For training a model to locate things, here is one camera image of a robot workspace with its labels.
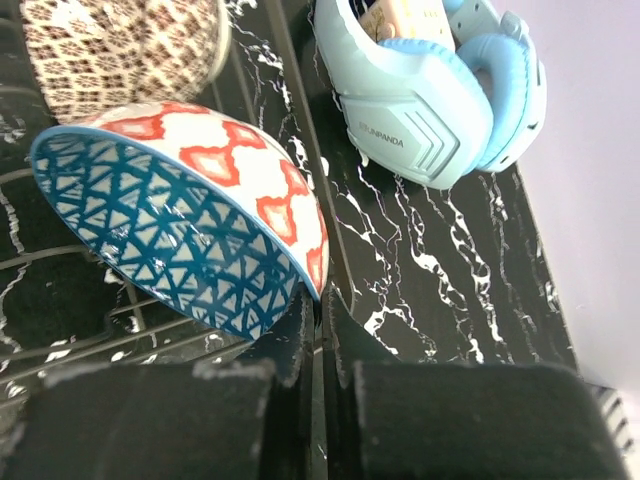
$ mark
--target headphones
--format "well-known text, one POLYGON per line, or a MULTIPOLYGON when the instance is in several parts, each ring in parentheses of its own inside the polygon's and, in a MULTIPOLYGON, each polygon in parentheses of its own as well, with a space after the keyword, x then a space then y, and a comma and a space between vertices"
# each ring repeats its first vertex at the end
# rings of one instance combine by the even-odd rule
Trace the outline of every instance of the headphones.
POLYGON ((540 133, 546 75, 515 14, 486 0, 444 0, 461 46, 391 38, 376 44, 349 0, 317 0, 315 34, 353 145, 392 172, 448 189, 474 169, 500 172, 540 133), (491 75, 485 95, 474 71, 491 75))

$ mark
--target bowl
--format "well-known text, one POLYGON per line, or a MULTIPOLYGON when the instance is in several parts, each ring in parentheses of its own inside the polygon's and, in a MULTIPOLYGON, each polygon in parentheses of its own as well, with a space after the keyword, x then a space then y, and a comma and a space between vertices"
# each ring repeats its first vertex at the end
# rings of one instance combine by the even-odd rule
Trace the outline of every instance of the bowl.
POLYGON ((61 124, 129 102, 193 100, 231 44, 224 0, 22 0, 20 17, 61 124))
POLYGON ((256 339, 329 262, 316 197, 261 130, 198 105, 116 107, 33 142, 35 179, 67 226, 133 284, 256 339))

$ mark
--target metal wire rack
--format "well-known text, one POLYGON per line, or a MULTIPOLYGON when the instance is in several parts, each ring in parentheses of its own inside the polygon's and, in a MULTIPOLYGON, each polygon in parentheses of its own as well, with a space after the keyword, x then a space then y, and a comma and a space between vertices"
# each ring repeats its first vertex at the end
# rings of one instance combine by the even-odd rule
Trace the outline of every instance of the metal wire rack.
MULTIPOLYGON (((3 175, 0 177, 0 188, 8 182, 29 176, 30 169, 3 175)), ((69 245, 30 252, 2 261, 0 271, 60 255, 77 255, 82 261, 101 263, 84 245, 69 245)), ((106 313, 101 333, 75 342, 0 354, 3 367, 0 388, 4 392, 0 396, 0 432, 3 427, 12 423, 29 395, 41 388, 42 378, 51 369, 77 361, 145 364, 210 359, 214 363, 224 363, 248 348, 249 343, 239 337, 181 317, 153 298, 140 299, 144 293, 126 280, 120 282, 128 304, 106 313), (164 313, 173 318, 160 325, 147 327, 145 316, 151 307, 163 309, 164 313), (135 328, 116 328, 118 319, 129 315, 136 319, 135 328)))
MULTIPOLYGON (((284 78, 280 78, 274 72, 273 79, 269 81, 286 81, 293 96, 293 103, 297 109, 300 109, 296 112, 296 120, 287 128, 299 129, 301 139, 307 146, 309 162, 306 173, 313 174, 316 194, 325 211, 329 235, 333 244, 339 247, 333 250, 332 265, 338 260, 337 271, 341 273, 338 283, 342 287, 340 291, 349 298, 348 303, 351 304, 349 269, 343 255, 335 256, 335 252, 343 251, 342 240, 335 221, 335 208, 329 194, 330 189, 322 171, 320 151, 315 138, 313 121, 306 104, 300 74, 297 70, 295 52, 288 35, 280 34, 280 31, 287 31, 287 21, 279 1, 269 2, 269 5, 265 3, 264 6, 260 6, 260 9, 267 14, 270 24, 269 30, 271 30, 271 35, 274 35, 272 41, 275 50, 282 55, 286 66, 283 72, 284 78)), ((6 12, 3 13, 0 8, 0 17, 3 15, 6 16, 6 12)), ((241 23, 253 22, 258 18, 262 17, 259 12, 256 12, 253 20, 243 17, 241 23)), ((256 66, 249 60, 253 52, 252 47, 243 44, 247 40, 245 36, 246 32, 241 27, 234 30, 235 40, 232 42, 227 65, 216 82, 201 93, 196 103, 209 106, 239 120, 259 125, 263 121, 261 113, 263 107, 261 103, 256 103, 255 95, 250 92, 252 85, 250 80, 255 79, 248 72, 253 71, 256 66)), ((9 106, 8 108, 8 112, 10 112, 13 107, 9 106)), ((281 108, 281 110, 284 109, 282 114, 287 115, 287 118, 291 114, 288 108, 285 108, 284 105, 281 108)), ((292 149, 294 146, 288 145, 287 148, 292 149)), ((0 176, 0 189, 9 182, 19 179, 29 181, 26 179, 30 177, 32 177, 30 168, 11 171, 0 176)), ((95 265, 95 268, 107 271, 108 267, 84 245, 72 244, 44 249, 32 246, 31 251, 25 251, 14 258, 0 261, 0 272, 7 269, 20 269, 30 263, 67 255, 76 256, 81 262, 95 265)), ((0 450, 2 433, 6 432, 7 428, 13 424, 15 415, 20 411, 29 395, 42 388, 42 379, 52 369, 78 361, 145 364, 210 360, 214 363, 226 363, 249 347, 249 343, 238 337, 181 317, 169 307, 149 298, 144 292, 124 279, 117 278, 117 283, 119 283, 122 301, 104 315, 102 319, 104 326, 100 333, 88 338, 73 341, 67 339, 48 346, 45 344, 24 349, 3 349, 2 347, 6 346, 0 342, 0 450), (134 317, 136 320, 135 328, 126 327, 127 319, 130 317, 134 317)), ((47 312, 43 311, 42 315, 46 316, 47 312)), ((316 344, 316 353, 320 350, 319 344, 316 344)))

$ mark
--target black marble surface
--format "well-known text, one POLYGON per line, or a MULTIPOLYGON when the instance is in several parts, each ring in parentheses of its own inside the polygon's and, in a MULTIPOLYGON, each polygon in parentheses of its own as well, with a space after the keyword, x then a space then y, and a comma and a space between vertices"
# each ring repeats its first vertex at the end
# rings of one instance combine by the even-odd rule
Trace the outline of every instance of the black marble surface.
MULTIPOLYGON (((472 173, 452 191, 438 192, 373 163, 365 167, 347 140, 315 48, 310 6, 305 0, 288 0, 285 6, 352 269, 354 318, 403 360, 547 361, 574 367, 517 170, 472 173)), ((199 101, 255 123, 278 139, 313 184, 312 160, 301 140, 266 4, 230 0, 228 8, 234 25, 232 55, 214 88, 199 101)), ((15 104, 15 97, 0 91, 0 175, 28 168, 30 138, 43 127, 22 119, 15 104)), ((2 179, 0 262, 80 244, 30 176, 2 179)), ((148 297, 78 251, 3 264, 0 270, 0 388, 5 398, 29 389, 21 376, 26 369, 35 375, 45 361, 72 358, 75 352, 64 345, 100 336, 135 336, 144 327, 179 320, 157 303, 127 310, 148 297), (7 357, 51 345, 62 351, 26 360, 7 357)), ((334 248, 334 254, 340 252, 334 248)), ((101 358, 176 361, 235 341, 208 335, 193 322, 176 325, 113 345, 101 358), (150 353, 194 336, 197 342, 185 343, 179 355, 150 353)))
POLYGON ((315 46, 311 4, 285 5, 353 269, 356 320, 404 360, 573 367, 517 168, 474 172, 441 192, 365 166, 315 46))

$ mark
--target bowl rim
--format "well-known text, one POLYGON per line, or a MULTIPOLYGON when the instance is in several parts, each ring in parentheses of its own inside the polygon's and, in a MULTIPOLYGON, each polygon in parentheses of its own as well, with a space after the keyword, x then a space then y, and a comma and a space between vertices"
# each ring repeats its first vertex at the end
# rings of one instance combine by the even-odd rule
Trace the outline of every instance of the bowl rim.
MULTIPOLYGON (((38 180, 37 162, 35 160, 37 158, 36 154, 39 151, 40 146, 45 142, 45 140, 48 140, 48 139, 50 139, 52 137, 55 137, 55 136, 58 136, 58 135, 77 135, 79 137, 82 137, 82 136, 89 136, 89 135, 96 135, 96 134, 99 135, 99 136, 102 136, 105 139, 121 142, 121 143, 124 143, 126 146, 131 146, 131 147, 137 148, 137 149, 139 149, 139 150, 141 150, 141 151, 143 151, 143 152, 145 152, 145 153, 147 153, 149 155, 153 155, 156 158, 158 158, 160 161, 164 161, 164 162, 168 163, 169 165, 171 165, 172 167, 178 168, 183 173, 185 173, 187 175, 190 175, 191 177, 195 178, 195 180, 197 180, 199 183, 201 183, 204 186, 206 186, 206 188, 208 188, 209 190, 213 191, 215 194, 221 196, 230 205, 232 205, 237 210, 242 212, 243 215, 245 217, 247 217, 248 220, 252 221, 260 229, 260 231, 264 235, 266 235, 268 238, 270 238, 271 241, 273 241, 280 248, 280 251, 282 253, 284 253, 284 255, 286 255, 286 257, 289 259, 289 261, 292 263, 292 265, 294 266, 294 268, 298 272, 298 275, 300 275, 302 281, 304 282, 304 284, 306 285, 307 289, 311 293, 311 296, 313 297, 313 299, 316 302, 320 301, 320 292, 318 292, 316 290, 315 286, 313 285, 313 281, 312 281, 311 276, 309 275, 309 273, 306 271, 306 269, 302 265, 300 265, 300 262, 298 262, 296 260, 296 258, 292 255, 291 251, 289 250, 288 246, 284 243, 284 241, 271 228, 269 228, 269 226, 261 218, 255 217, 254 215, 251 215, 250 213, 246 212, 244 210, 244 208, 242 208, 238 204, 238 202, 233 198, 232 195, 229 195, 226 192, 224 192, 222 189, 218 188, 218 186, 213 181, 209 180, 207 177, 205 177, 201 173, 193 170, 192 168, 190 168, 189 166, 185 165, 184 163, 182 163, 182 162, 180 162, 178 160, 175 160, 175 159, 171 158, 170 156, 168 156, 168 155, 166 155, 166 154, 164 154, 162 152, 159 152, 158 150, 156 150, 154 148, 151 148, 148 145, 140 143, 137 140, 134 140, 134 139, 132 139, 130 137, 127 137, 125 135, 121 135, 119 133, 114 133, 114 132, 111 132, 109 130, 105 130, 105 129, 102 129, 100 127, 97 127, 97 126, 56 125, 56 126, 53 126, 53 127, 49 127, 46 130, 43 130, 33 140, 33 143, 31 144, 31 148, 29 149, 29 158, 31 160, 31 168, 34 171, 34 178, 35 178, 36 183, 38 184, 38 187, 40 188, 40 190, 44 194, 45 198, 47 199, 47 202, 56 211, 56 214, 58 214, 58 216, 60 216, 60 215, 58 213, 58 210, 57 210, 56 206, 54 205, 54 202, 51 201, 50 194, 48 194, 47 192, 45 192, 42 189, 40 181, 38 180)), ((75 229, 73 229, 62 216, 60 216, 60 218, 64 221, 64 223, 67 225, 67 227, 70 228, 75 234, 76 233, 75 229)))

